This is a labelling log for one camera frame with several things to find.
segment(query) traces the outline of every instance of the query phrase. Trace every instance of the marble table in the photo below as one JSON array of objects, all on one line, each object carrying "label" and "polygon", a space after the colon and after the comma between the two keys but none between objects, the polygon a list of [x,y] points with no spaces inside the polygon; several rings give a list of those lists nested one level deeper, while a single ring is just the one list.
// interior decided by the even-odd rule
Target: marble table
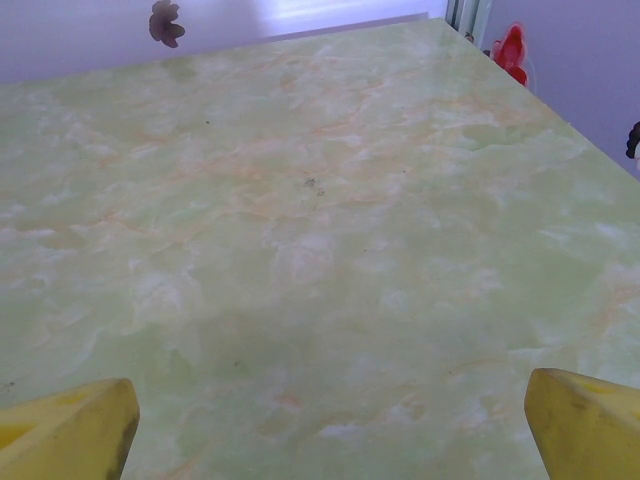
[{"label": "marble table", "polygon": [[126,479],[544,479],[640,387],[640,184],[441,20],[0,87],[0,406],[134,381]]}]

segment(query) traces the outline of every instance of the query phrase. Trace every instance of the white wall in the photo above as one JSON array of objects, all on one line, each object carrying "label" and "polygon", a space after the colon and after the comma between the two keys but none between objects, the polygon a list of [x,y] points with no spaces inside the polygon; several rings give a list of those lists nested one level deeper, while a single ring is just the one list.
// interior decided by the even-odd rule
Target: white wall
[{"label": "white wall", "polygon": [[412,15],[447,0],[174,0],[186,34],[172,50],[148,31],[155,0],[1,0],[0,83],[149,62],[288,34]]},{"label": "white wall", "polygon": [[482,47],[514,21],[533,93],[640,180],[625,156],[640,121],[640,0],[493,0]]}]

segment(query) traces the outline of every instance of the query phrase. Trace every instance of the yellow plastic piece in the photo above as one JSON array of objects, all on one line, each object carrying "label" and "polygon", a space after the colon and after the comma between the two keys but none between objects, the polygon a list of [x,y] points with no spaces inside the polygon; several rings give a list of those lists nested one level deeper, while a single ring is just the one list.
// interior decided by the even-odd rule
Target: yellow plastic piece
[{"label": "yellow plastic piece", "polygon": [[0,410],[0,479],[118,479],[139,418],[125,379]]},{"label": "yellow plastic piece", "polygon": [[551,480],[640,479],[640,390],[537,369],[524,410]]}]

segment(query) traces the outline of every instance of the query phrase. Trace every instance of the metal frame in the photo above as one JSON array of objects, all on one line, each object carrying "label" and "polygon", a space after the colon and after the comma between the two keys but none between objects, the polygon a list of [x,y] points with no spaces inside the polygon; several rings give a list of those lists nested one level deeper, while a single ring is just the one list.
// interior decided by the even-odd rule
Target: metal frame
[{"label": "metal frame", "polygon": [[449,0],[445,20],[477,47],[482,46],[493,0]]}]

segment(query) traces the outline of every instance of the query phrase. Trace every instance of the brown flower decoration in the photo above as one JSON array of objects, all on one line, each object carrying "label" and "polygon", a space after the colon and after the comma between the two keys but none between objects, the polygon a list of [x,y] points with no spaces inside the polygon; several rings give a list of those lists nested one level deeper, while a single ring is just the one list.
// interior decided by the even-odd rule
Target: brown flower decoration
[{"label": "brown flower decoration", "polygon": [[179,5],[171,5],[171,0],[159,0],[151,8],[149,18],[149,33],[156,42],[162,42],[167,47],[176,48],[177,38],[184,35],[184,28],[176,23]]},{"label": "brown flower decoration", "polygon": [[636,123],[629,132],[627,157],[631,159],[640,158],[640,122]]}]

